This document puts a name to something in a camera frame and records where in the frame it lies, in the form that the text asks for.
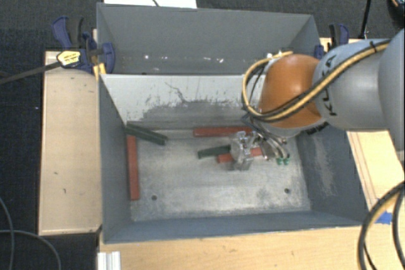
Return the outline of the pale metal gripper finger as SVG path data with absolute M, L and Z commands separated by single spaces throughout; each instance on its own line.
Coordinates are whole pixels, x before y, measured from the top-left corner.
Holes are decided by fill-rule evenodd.
M 232 135 L 232 152 L 250 152 L 255 133 L 240 131 Z
M 247 171 L 251 167 L 253 161 L 253 157 L 251 154 L 248 155 L 231 154 L 231 157 L 232 157 L 231 168 L 233 170 Z

